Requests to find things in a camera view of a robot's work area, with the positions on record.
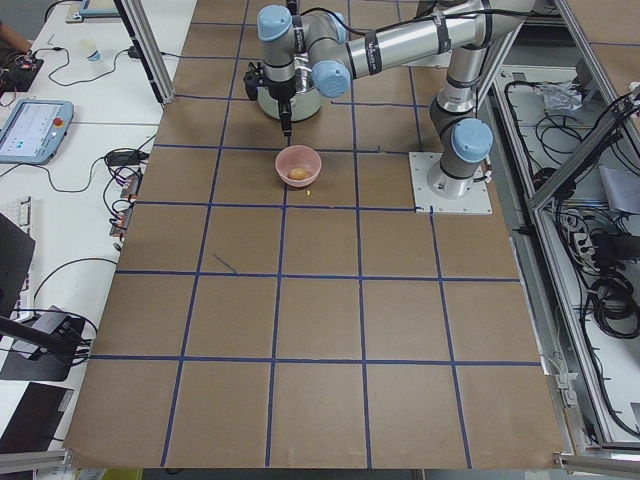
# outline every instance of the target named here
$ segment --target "robotic arm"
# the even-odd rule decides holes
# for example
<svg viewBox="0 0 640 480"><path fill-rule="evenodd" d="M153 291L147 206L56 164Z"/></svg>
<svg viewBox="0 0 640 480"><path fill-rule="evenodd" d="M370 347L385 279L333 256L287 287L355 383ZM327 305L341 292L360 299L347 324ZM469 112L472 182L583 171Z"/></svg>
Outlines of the robotic arm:
<svg viewBox="0 0 640 480"><path fill-rule="evenodd" d="M258 15L262 62L245 75L249 98L257 88L278 101L282 130L291 135L291 99L296 94L294 57L308 54L321 95L336 98L351 82L430 55L452 50L447 82L431 106L431 119L444 145L438 171L430 172L434 190L445 198L466 193L493 142L488 126L473 117L475 87L490 43L516 29L535 0L438 0L433 13L367 32L347 42L339 13L312 9L306 15L271 5Z"/></svg>

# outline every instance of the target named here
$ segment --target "bowl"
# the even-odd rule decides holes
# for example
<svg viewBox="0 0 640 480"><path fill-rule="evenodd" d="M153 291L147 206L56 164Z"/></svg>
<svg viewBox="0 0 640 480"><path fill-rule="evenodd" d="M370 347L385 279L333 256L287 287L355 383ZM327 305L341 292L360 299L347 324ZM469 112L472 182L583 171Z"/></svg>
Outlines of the bowl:
<svg viewBox="0 0 640 480"><path fill-rule="evenodd" d="M320 155L313 148L305 145L291 145L276 156L276 170L284 183L292 187L311 185L322 168ZM305 178L295 179L298 173L307 173Z"/></svg>

